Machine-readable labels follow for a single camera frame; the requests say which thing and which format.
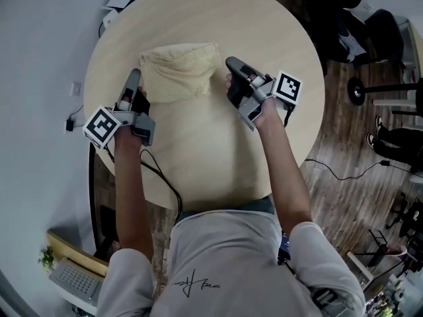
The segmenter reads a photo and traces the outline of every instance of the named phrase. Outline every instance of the black pants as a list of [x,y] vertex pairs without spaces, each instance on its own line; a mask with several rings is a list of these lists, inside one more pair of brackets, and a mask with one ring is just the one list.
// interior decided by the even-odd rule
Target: black pants
[[[396,145],[398,148],[389,147],[382,141]],[[417,156],[422,150],[422,146],[423,131],[405,128],[388,130],[382,127],[373,150],[382,157],[413,166],[417,162]]]

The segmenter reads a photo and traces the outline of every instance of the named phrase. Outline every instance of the yellow towel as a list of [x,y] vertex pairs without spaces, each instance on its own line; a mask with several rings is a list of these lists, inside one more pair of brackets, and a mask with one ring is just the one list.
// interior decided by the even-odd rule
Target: yellow towel
[[210,93],[210,77],[219,69],[217,44],[158,47],[139,57],[142,87],[150,103],[199,98]]

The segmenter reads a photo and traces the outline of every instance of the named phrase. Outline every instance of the power outlet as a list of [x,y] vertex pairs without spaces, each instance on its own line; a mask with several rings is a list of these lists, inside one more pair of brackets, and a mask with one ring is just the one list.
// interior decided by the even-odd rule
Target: power outlet
[[79,82],[72,82],[70,95],[78,96],[80,92],[81,92],[81,84]]

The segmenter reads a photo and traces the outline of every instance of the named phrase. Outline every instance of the wooden table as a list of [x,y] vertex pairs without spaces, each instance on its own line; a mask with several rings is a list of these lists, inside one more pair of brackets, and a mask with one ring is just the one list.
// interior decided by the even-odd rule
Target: wooden table
[[[98,41],[84,88],[85,115],[112,106],[139,53],[170,44],[215,42],[222,66],[211,78],[211,95],[174,104],[153,104],[152,153],[184,210],[236,205],[268,195],[270,182],[262,145],[238,118],[225,95],[226,57],[236,56],[262,73],[280,69],[303,81],[299,106],[287,133],[301,164],[319,132],[325,86],[319,58],[307,33],[275,0],[137,0]],[[114,165],[98,152],[109,170]],[[145,197],[175,208],[176,198],[154,173],[142,168]]]

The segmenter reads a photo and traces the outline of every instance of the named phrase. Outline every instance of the shoe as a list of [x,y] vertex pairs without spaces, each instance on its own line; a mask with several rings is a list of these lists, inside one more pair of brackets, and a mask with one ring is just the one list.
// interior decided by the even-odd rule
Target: shoe
[[374,137],[371,133],[368,133],[366,139],[369,146],[373,149],[375,146],[376,137]]
[[382,118],[376,115],[376,137],[379,137],[379,130],[383,127]]

